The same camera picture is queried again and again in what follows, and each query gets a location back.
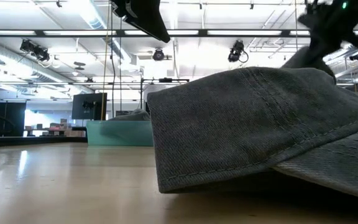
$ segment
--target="stitching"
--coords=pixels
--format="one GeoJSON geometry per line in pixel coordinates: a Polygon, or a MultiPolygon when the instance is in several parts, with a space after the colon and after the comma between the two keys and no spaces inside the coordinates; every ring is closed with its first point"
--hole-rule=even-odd
{"type": "Polygon", "coordinates": [[[302,141],[300,141],[300,142],[298,142],[298,143],[295,143],[294,145],[292,145],[292,146],[290,146],[290,147],[288,147],[288,148],[285,148],[285,149],[283,149],[283,150],[281,150],[281,151],[278,151],[278,152],[276,152],[276,153],[274,153],[274,154],[272,154],[272,155],[269,155],[268,158],[266,158],[266,159],[263,160],[263,161],[259,161],[259,162],[253,163],[253,164],[249,164],[249,165],[247,165],[247,166],[235,167],[235,168],[228,168],[228,169],[219,169],[219,170],[210,170],[210,171],[195,172],[195,173],[192,173],[192,174],[176,175],[176,176],[168,177],[168,178],[166,178],[166,179],[162,179],[161,181],[167,181],[167,180],[175,179],[175,178],[177,178],[177,177],[186,177],[186,176],[200,175],[200,174],[205,174],[205,173],[222,172],[222,171],[227,171],[227,170],[239,170],[239,169],[245,169],[245,168],[248,168],[248,167],[256,166],[256,165],[258,165],[258,164],[261,164],[261,163],[263,163],[263,162],[268,161],[268,160],[269,160],[270,158],[272,158],[273,156],[276,156],[276,155],[278,155],[278,154],[281,154],[281,153],[285,152],[286,150],[291,149],[291,148],[293,148],[293,147],[295,147],[295,146],[297,146],[297,145],[300,145],[300,144],[302,144],[302,143],[304,143],[304,142],[306,142],[306,141],[310,141],[310,140],[312,140],[312,139],[314,139],[314,138],[320,138],[320,137],[326,136],[327,134],[330,134],[330,133],[333,132],[333,131],[336,131],[336,130],[341,129],[341,128],[345,128],[345,127],[350,126],[350,125],[353,125],[353,124],[355,124],[355,123],[357,123],[357,122],[358,122],[358,120],[356,120],[356,121],[354,121],[354,122],[352,122],[352,123],[346,124],[346,125],[344,125],[344,126],[340,126],[340,127],[338,127],[338,128],[334,128],[334,129],[332,129],[332,130],[330,130],[330,131],[328,131],[328,132],[326,132],[326,133],[324,133],[324,134],[320,134],[320,135],[313,136],[313,137],[310,137],[310,138],[308,138],[308,139],[302,140],[302,141]]]}
{"type": "MultiPolygon", "coordinates": [[[[263,78],[263,80],[264,80],[267,84],[270,84],[270,82],[266,80],[266,78],[264,77],[264,75],[263,75],[262,72],[260,72],[260,71],[258,70],[258,73],[259,73],[259,75],[263,78]]],[[[290,104],[287,102],[287,100],[284,99],[284,97],[283,97],[281,94],[277,94],[277,95],[285,102],[285,104],[287,104],[288,107],[290,107],[290,104]]],[[[292,110],[291,110],[290,113],[296,118],[296,120],[297,120],[300,124],[302,124],[303,126],[305,126],[306,128],[308,128],[309,131],[311,131],[311,133],[313,134],[313,137],[316,136],[316,133],[314,133],[314,131],[313,131],[309,126],[307,126],[306,124],[304,124],[304,123],[299,119],[299,117],[298,117],[298,115],[297,115],[296,113],[294,113],[292,110]]],[[[291,125],[291,127],[294,127],[294,128],[295,128],[295,126],[292,125],[292,124],[286,119],[286,117],[284,117],[284,119],[287,121],[288,124],[291,125]]]]}
{"type": "Polygon", "coordinates": [[[333,150],[330,150],[330,149],[326,149],[326,148],[319,148],[319,149],[324,149],[325,151],[329,151],[329,152],[333,152],[333,153],[340,154],[340,155],[343,155],[343,156],[349,156],[349,157],[353,157],[353,158],[358,159],[357,156],[353,156],[353,155],[346,154],[346,153],[343,153],[343,152],[336,152],[336,151],[333,151],[333,150]]]}
{"type": "MultiPolygon", "coordinates": [[[[250,70],[247,70],[247,71],[249,72],[250,77],[251,77],[251,76],[254,77],[254,76],[253,76],[254,74],[253,74],[250,70]]],[[[259,96],[261,99],[263,99],[263,100],[265,101],[265,104],[267,105],[267,108],[270,110],[271,115],[273,116],[274,122],[276,123],[276,127],[279,127],[279,128],[281,128],[282,130],[284,130],[285,132],[287,132],[287,133],[292,137],[292,139],[293,139],[294,141],[296,141],[296,138],[294,137],[294,135],[292,135],[291,132],[289,132],[288,130],[286,130],[286,129],[283,127],[283,125],[280,124],[280,122],[278,122],[278,119],[277,119],[277,117],[275,116],[275,113],[274,113],[273,109],[270,107],[270,104],[268,103],[268,101],[266,100],[266,98],[264,98],[264,97],[262,96],[262,94],[260,94],[260,92],[259,92],[258,90],[256,90],[255,86],[253,86],[253,84],[251,84],[251,83],[248,81],[247,77],[245,77],[245,80],[248,82],[248,84],[251,86],[251,88],[254,90],[254,92],[255,92],[256,94],[258,94],[258,96],[259,96]]],[[[254,80],[256,81],[256,83],[258,84],[258,86],[260,86],[261,88],[263,88],[262,85],[258,82],[258,80],[257,80],[255,77],[254,77],[254,80]]]]}

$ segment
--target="metal pole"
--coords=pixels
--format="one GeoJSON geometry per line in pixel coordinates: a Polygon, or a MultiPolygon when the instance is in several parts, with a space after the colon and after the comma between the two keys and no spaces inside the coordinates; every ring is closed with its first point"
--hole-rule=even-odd
{"type": "Polygon", "coordinates": [[[144,79],[140,80],[140,108],[143,109],[143,82],[144,79]]]}

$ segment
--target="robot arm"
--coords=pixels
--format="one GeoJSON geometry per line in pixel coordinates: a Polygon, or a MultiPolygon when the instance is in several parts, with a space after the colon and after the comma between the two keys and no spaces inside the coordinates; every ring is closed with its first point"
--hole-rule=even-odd
{"type": "Polygon", "coordinates": [[[358,25],[358,0],[334,0],[331,5],[314,0],[306,5],[306,11],[298,21],[310,29],[311,62],[339,50],[342,41],[358,48],[358,37],[353,32],[358,25]]]}

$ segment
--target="ceiling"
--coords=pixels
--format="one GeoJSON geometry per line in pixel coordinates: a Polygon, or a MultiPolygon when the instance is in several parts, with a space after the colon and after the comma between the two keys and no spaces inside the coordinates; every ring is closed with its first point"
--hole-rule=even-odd
{"type": "MultiPolygon", "coordinates": [[[[90,29],[83,12],[84,6],[89,4],[87,2],[61,1],[63,7],[57,7],[51,0],[0,1],[0,29],[90,29]]],[[[108,3],[102,0],[92,2],[101,20],[107,24],[112,16],[113,29],[134,29],[114,14],[109,14],[108,3]]],[[[253,0],[253,3],[254,8],[250,9],[248,0],[162,0],[160,13],[168,29],[305,29],[296,23],[296,16],[305,9],[303,1],[253,0]]],[[[43,66],[74,82],[84,82],[91,77],[96,82],[112,82],[114,70],[119,76],[120,69],[123,82],[139,82],[141,74],[145,78],[194,80],[240,66],[280,67],[297,49],[309,44],[306,38],[242,38],[249,61],[245,64],[229,63],[229,49],[237,39],[177,37],[166,44],[151,37],[125,37],[117,39],[123,51],[139,59],[136,63],[126,62],[119,66],[117,54],[113,54],[113,60],[110,60],[111,49],[107,47],[106,54],[106,41],[101,38],[79,38],[78,43],[75,38],[30,38],[33,43],[48,48],[52,58],[56,55],[53,64],[48,62],[43,66]],[[175,53],[176,60],[154,62],[151,56],[156,48],[163,49],[165,55],[174,56],[175,53]],[[76,67],[74,62],[86,64],[83,71],[77,71],[77,76],[72,74],[76,67]]],[[[22,41],[20,37],[0,37],[0,47],[36,63],[35,58],[20,51],[22,41]]]]}

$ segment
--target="cap seam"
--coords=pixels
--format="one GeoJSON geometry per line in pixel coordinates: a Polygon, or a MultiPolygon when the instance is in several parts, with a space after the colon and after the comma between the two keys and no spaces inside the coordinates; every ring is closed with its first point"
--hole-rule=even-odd
{"type": "MultiPolygon", "coordinates": [[[[263,75],[260,71],[258,71],[258,74],[263,78],[263,80],[265,81],[266,84],[270,85],[270,82],[268,82],[268,81],[266,80],[266,78],[264,77],[264,75],[263,75]]],[[[279,104],[278,101],[276,100],[275,96],[272,95],[272,94],[270,94],[270,91],[268,91],[266,88],[264,88],[264,90],[267,92],[267,94],[270,95],[271,99],[274,100],[274,102],[277,104],[277,106],[278,106],[278,107],[280,108],[280,110],[282,111],[282,117],[283,117],[283,119],[285,120],[285,122],[286,122],[290,127],[296,128],[295,125],[292,124],[292,123],[287,119],[287,116],[285,115],[283,108],[280,106],[280,104],[279,104]]],[[[288,105],[288,107],[290,107],[290,104],[282,97],[282,95],[281,95],[278,91],[276,91],[276,93],[277,93],[277,95],[279,95],[279,96],[281,97],[281,99],[283,100],[283,102],[285,102],[285,103],[288,105]]],[[[309,126],[305,125],[305,124],[299,119],[298,115],[296,115],[294,112],[291,112],[291,113],[293,114],[293,116],[295,117],[295,119],[299,121],[300,124],[306,126],[306,128],[308,128],[308,129],[311,131],[311,133],[313,134],[312,137],[316,136],[316,134],[314,133],[314,131],[313,131],[311,128],[309,128],[309,126]]],[[[301,132],[302,132],[303,137],[306,138],[306,137],[308,136],[307,133],[305,132],[305,130],[304,130],[302,127],[300,127],[300,129],[301,129],[301,132]]]]}
{"type": "MultiPolygon", "coordinates": [[[[265,78],[264,74],[263,74],[262,72],[260,72],[260,71],[258,71],[258,73],[259,73],[259,75],[263,78],[263,80],[264,80],[268,85],[270,85],[270,82],[265,78]]],[[[287,100],[284,99],[284,97],[282,96],[282,94],[280,94],[279,92],[277,92],[277,95],[279,95],[280,98],[283,100],[283,102],[284,102],[285,104],[287,104],[288,107],[290,107],[290,104],[287,102],[287,100]]],[[[302,124],[304,127],[306,127],[307,129],[309,129],[309,131],[311,131],[311,133],[313,134],[313,137],[316,136],[316,133],[315,133],[308,125],[306,125],[305,123],[303,123],[303,122],[301,121],[301,119],[299,118],[299,116],[298,116],[295,112],[291,111],[290,113],[295,117],[295,119],[296,119],[300,124],[302,124]]],[[[293,124],[291,124],[288,120],[287,120],[287,122],[288,122],[289,125],[295,127],[295,126],[294,126],[293,124]]],[[[305,135],[305,137],[306,137],[306,136],[307,136],[307,133],[305,132],[305,130],[304,130],[303,128],[301,128],[301,130],[302,130],[302,133],[303,133],[303,134],[305,135]]]]}
{"type": "MultiPolygon", "coordinates": [[[[247,71],[247,72],[249,73],[250,77],[255,80],[255,82],[258,84],[258,86],[259,86],[260,88],[263,88],[262,85],[259,83],[258,79],[256,79],[256,77],[255,77],[254,74],[252,73],[252,71],[250,71],[250,70],[248,70],[248,69],[246,69],[246,68],[243,69],[243,70],[244,70],[244,71],[247,71]]],[[[286,133],[288,133],[288,134],[291,136],[291,138],[294,140],[294,142],[295,142],[295,141],[296,141],[296,137],[295,137],[289,130],[285,129],[285,128],[283,127],[283,125],[278,121],[278,118],[276,117],[276,115],[275,115],[273,109],[270,107],[270,104],[269,104],[269,102],[266,100],[266,98],[265,98],[264,96],[262,96],[262,94],[260,94],[260,91],[258,91],[258,90],[255,88],[255,86],[253,86],[253,84],[251,84],[251,83],[249,82],[249,80],[246,79],[246,77],[245,77],[244,80],[248,82],[248,84],[251,86],[251,88],[254,90],[254,92],[255,92],[256,94],[258,94],[259,98],[261,98],[261,99],[265,102],[265,104],[266,104],[268,110],[270,111],[270,115],[273,116],[273,120],[274,120],[275,126],[276,126],[277,128],[281,128],[283,131],[285,131],[286,133]]]]}
{"type": "Polygon", "coordinates": [[[357,122],[358,122],[358,119],[357,119],[356,121],[353,121],[353,122],[351,122],[351,123],[349,123],[349,124],[346,124],[346,125],[344,125],[344,126],[340,126],[340,127],[334,128],[334,129],[332,129],[332,130],[330,130],[330,131],[328,131],[328,132],[326,132],[326,133],[319,134],[319,135],[317,135],[317,136],[313,136],[313,137],[310,137],[310,138],[308,138],[308,139],[304,139],[304,140],[302,140],[302,141],[300,141],[300,142],[295,143],[294,145],[292,145],[292,146],[290,146],[290,147],[287,147],[287,148],[285,148],[285,149],[283,149],[283,150],[281,150],[281,151],[278,151],[278,152],[276,152],[276,153],[274,153],[274,154],[272,154],[272,155],[269,155],[266,159],[264,159],[264,160],[262,160],[262,161],[255,162],[255,163],[253,163],[253,164],[249,164],[249,165],[242,166],[242,167],[232,167],[232,168],[227,168],[227,169],[215,169],[215,170],[209,170],[209,171],[194,172],[194,173],[190,173],[190,174],[180,174],[180,175],[175,175],[175,176],[172,176],[172,177],[168,177],[168,178],[166,178],[166,179],[162,179],[162,180],[160,180],[160,181],[167,181],[167,180],[172,180],[172,179],[176,179],[176,178],[179,178],[179,177],[188,177],[188,176],[200,175],[200,174],[205,174],[205,173],[213,173],[213,172],[223,172],[223,171],[229,171],[229,170],[245,169],[245,168],[248,168],[248,167],[256,166],[256,165],[258,165],[258,164],[261,164],[261,163],[263,163],[263,162],[268,161],[268,160],[269,160],[270,158],[272,158],[273,156],[276,156],[276,155],[278,155],[278,154],[281,154],[281,153],[283,153],[283,152],[285,152],[285,151],[287,151],[287,150],[289,150],[289,149],[291,149],[291,148],[293,148],[293,147],[295,147],[295,146],[297,146],[297,145],[300,145],[300,144],[302,144],[302,143],[304,143],[304,142],[306,142],[306,141],[310,141],[310,140],[312,140],[312,139],[314,139],[314,138],[320,138],[320,137],[326,136],[327,134],[329,134],[329,133],[331,133],[331,132],[333,132],[333,131],[337,131],[338,129],[345,128],[345,127],[350,126],[350,125],[353,125],[353,124],[355,124],[355,123],[357,123],[357,122]]]}

